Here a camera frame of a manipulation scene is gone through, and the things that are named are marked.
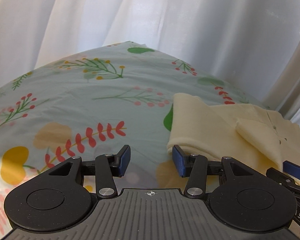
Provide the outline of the floral plastic table cover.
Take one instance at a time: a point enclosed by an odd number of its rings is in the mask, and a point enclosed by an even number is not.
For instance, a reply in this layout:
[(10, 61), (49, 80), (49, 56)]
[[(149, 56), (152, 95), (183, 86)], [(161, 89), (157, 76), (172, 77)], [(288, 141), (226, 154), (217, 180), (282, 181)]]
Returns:
[(11, 230), (7, 194), (79, 155), (84, 161), (130, 145), (119, 189), (180, 188), (167, 151), (173, 97), (197, 96), (209, 106), (252, 104), (252, 96), (198, 67), (134, 42), (71, 55), (0, 88), (0, 239)]

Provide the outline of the cream knit garment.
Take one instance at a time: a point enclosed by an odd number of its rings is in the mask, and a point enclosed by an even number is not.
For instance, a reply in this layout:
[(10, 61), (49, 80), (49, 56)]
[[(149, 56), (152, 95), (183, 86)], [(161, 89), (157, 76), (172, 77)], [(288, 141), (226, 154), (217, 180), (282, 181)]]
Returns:
[(168, 153), (174, 145), (209, 160), (233, 157), (260, 173), (283, 162), (300, 166), (300, 126), (252, 104), (209, 106), (197, 96), (173, 97)]

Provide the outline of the white sheer curtain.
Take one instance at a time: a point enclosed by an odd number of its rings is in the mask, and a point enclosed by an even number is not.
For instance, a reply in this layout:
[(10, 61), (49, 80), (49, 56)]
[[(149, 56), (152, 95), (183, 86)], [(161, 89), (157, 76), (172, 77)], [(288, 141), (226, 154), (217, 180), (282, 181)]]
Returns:
[(187, 61), (300, 125), (300, 0), (0, 0), (0, 87), (124, 41)]

